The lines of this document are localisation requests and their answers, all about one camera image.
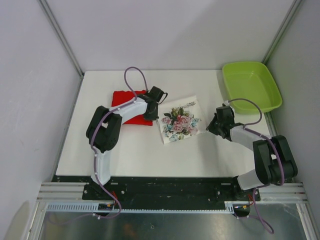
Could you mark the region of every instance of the metal frame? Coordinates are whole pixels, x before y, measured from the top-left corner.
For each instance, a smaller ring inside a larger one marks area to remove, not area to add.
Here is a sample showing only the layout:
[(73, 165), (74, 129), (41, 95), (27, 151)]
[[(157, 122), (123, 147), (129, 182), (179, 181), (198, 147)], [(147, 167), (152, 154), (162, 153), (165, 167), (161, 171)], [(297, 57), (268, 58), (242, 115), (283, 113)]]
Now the metal frame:
[[(74, 100), (73, 108), (70, 113), (69, 121), (67, 124), (67, 128), (65, 131), (65, 135), (61, 142), (60, 151), (57, 155), (56, 166), (58, 166), (58, 161), (63, 149), (63, 145), (66, 139), (67, 131), (70, 125), (70, 121), (74, 112), (74, 108), (78, 99), (78, 95), (80, 92), (80, 88), (82, 85), (82, 80), (84, 73), (81, 70), (81, 67), (68, 44), (56, 18), (52, 10), (50, 9), (47, 0), (37, 0), (46, 15), (50, 25), (52, 26), (53, 31), (56, 33), (59, 41), (61, 42), (66, 54), (70, 58), (75, 70), (81, 77), (77, 95)], [(267, 53), (265, 54), (263, 60), (261, 61), (263, 64), (267, 64), (273, 52), (277, 48), (279, 42), (284, 36), (288, 26), (291, 24), (294, 16), (300, 9), (304, 0), (294, 0), (288, 13), (286, 14), (279, 30), (277, 31)], [(268, 125), (269, 132), (272, 136), (277, 134), (277, 130), (274, 125), (273, 117), (268, 112), (265, 113), (266, 122)], [(54, 176), (56, 168), (52, 172), (51, 177)], [(37, 240), (41, 234), (42, 225), (45, 219), (46, 212), (108, 212), (108, 211), (99, 211), (98, 205), (108, 204), (112, 201), (93, 201), (93, 200), (82, 200), (82, 195), (84, 191), (84, 187), (87, 183), (84, 182), (44, 182), (41, 185), (37, 200), (36, 206), (34, 209), (33, 218), (31, 219), (31, 224), (29, 231), (25, 235), (25, 240)], [(310, 205), (308, 203), (307, 195), (302, 183), (286, 183), (281, 188), (277, 186), (268, 186), (265, 188), (261, 188), (259, 190), (261, 201), (257, 202), (257, 204), (296, 204), (300, 219), (304, 228), (304, 232), (306, 238), (308, 240), (320, 239), (319, 232), (317, 226), (315, 225), (315, 221), (313, 219), (313, 215), (310, 211)], [(210, 211), (168, 211), (168, 210), (132, 210), (132, 209), (124, 209), (124, 213), (234, 213), (233, 204), (245, 204), (246, 202), (241, 201), (225, 201), (225, 210), (210, 210)]]
[(50, 25), (53, 28), (53, 31), (55, 32), (56, 36), (58, 37), (60, 43), (62, 44), (62, 47), (65, 50), (65, 53), (68, 55), (68, 57), (70, 58), (74, 69), (76, 70), (76, 72), (79, 74), (80, 77), (82, 77), (84, 75), (84, 72), (81, 70), (81, 67), (70, 47), (70, 45), (67, 42), (67, 39), (65, 37), (65, 35), (63, 34), (49, 4), (47, 3), (47, 0), (37, 0), (44, 12), (44, 15), (46, 16), (46, 18), (48, 19)]
[(296, 14), (298, 13), (300, 7), (302, 6), (302, 4), (304, 2), (305, 2), (305, 0), (294, 0), (293, 3), (291, 4), (290, 9), (287, 12), (287, 14), (285, 15), (278, 31), (276, 32), (269, 49), (266, 51), (266, 54), (263, 57), (263, 60), (261, 61), (264, 65), (267, 65), (267, 63), (269, 62), (270, 57), (272, 56), (272, 54), (276, 50), (281, 39), (285, 35), (288, 27), (292, 23), (293, 19), (295, 18)]

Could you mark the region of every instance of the metal floor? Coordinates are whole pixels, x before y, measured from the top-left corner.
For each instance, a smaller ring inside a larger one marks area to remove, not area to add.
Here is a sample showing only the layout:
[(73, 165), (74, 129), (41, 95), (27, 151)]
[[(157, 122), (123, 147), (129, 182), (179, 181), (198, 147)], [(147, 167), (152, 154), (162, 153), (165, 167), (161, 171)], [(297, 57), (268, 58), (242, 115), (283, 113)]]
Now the metal floor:
[[(270, 235), (255, 219), (237, 220), (231, 214), (123, 213), (113, 219), (86, 216), (70, 224), (46, 220), (40, 240), (304, 240), (306, 236), (295, 204), (258, 205), (274, 228)], [(65, 222), (83, 213), (56, 212), (50, 219)]]

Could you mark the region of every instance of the floral card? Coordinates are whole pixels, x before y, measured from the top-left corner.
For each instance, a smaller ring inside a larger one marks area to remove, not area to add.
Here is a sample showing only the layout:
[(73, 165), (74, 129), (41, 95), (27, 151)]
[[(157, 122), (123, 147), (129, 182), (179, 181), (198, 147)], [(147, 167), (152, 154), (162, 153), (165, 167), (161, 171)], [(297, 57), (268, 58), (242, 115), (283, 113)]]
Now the floral card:
[(195, 95), (159, 105), (157, 122), (164, 144), (206, 131), (206, 123)]

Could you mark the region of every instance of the flower picture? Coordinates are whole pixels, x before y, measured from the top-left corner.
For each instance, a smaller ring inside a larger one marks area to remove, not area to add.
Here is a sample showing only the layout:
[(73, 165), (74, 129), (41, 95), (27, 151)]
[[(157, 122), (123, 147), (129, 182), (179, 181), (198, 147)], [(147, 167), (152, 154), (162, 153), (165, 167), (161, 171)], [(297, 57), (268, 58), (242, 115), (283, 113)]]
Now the flower picture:
[(201, 121), (190, 111), (183, 107), (173, 107), (170, 112), (164, 113), (162, 134), (170, 142), (182, 140), (185, 136), (193, 136), (198, 133), (197, 124)]

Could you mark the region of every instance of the black mounting plate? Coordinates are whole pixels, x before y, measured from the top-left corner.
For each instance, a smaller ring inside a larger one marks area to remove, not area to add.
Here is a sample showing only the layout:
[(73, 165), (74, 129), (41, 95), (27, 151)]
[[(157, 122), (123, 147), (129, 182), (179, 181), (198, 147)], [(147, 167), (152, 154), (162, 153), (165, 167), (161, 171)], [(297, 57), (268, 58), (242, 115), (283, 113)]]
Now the black mounting plate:
[[(55, 182), (87, 182), (83, 200), (112, 200), (88, 176), (55, 176)], [(132, 210), (224, 210), (225, 201), (249, 201), (252, 190), (240, 191), (233, 177), (111, 177), (104, 185), (114, 191), (122, 208)]]

